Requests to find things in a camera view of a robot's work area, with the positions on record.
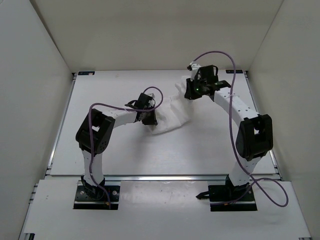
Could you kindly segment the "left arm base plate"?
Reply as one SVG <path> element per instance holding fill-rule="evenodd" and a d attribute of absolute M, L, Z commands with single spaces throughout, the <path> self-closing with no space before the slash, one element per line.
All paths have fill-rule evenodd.
<path fill-rule="evenodd" d="M 73 208 L 75 210 L 118 210 L 121 186 L 106 185 L 104 188 L 109 195 L 110 203 L 103 190 L 100 189 L 98 196 L 94 196 L 83 185 L 79 184 L 76 189 Z"/>

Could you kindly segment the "white pleated skirt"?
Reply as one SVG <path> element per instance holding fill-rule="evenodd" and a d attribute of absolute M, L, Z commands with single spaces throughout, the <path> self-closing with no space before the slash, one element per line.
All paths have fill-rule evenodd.
<path fill-rule="evenodd" d="M 155 110 L 155 126 L 150 126 L 152 135 L 160 135 L 176 130 L 188 123 L 194 113 L 194 101 L 185 98 L 187 79 L 182 78 L 175 83 L 177 93 L 163 99 L 162 104 Z"/>

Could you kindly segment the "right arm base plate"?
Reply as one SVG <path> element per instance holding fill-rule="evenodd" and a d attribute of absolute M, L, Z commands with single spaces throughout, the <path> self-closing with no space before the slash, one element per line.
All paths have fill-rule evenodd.
<path fill-rule="evenodd" d="M 208 185 L 208 190 L 199 193 L 198 200 L 209 199 L 211 212 L 254 212 L 257 204 L 249 183 L 233 187 L 230 184 Z"/>

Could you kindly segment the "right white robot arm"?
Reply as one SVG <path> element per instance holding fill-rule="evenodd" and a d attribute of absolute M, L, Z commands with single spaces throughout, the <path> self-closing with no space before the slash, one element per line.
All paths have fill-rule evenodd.
<path fill-rule="evenodd" d="M 236 200 L 248 187 L 257 163 L 273 148 L 272 119 L 268 114 L 259 114 L 235 95 L 227 81 L 219 80 L 214 65 L 191 64 L 187 69 L 191 76 L 186 79 L 184 97 L 188 100 L 210 97 L 228 113 L 229 122 L 238 127 L 237 136 L 231 139 L 236 164 L 224 187 L 226 198 Z"/>

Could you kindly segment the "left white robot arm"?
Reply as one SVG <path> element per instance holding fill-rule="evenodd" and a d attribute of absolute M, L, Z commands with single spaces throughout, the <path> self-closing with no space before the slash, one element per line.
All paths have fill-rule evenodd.
<path fill-rule="evenodd" d="M 112 107 L 107 112 L 91 107 L 78 129 L 75 140 L 78 142 L 84 159 L 84 174 L 81 182 L 86 194 L 93 200 L 108 199 L 110 194 L 105 189 L 105 177 L 102 170 L 102 156 L 107 149 L 115 128 L 136 122 L 146 126 L 158 124 L 155 114 L 157 107 L 154 94 L 141 93 L 137 100 L 132 100 L 125 108 Z"/>

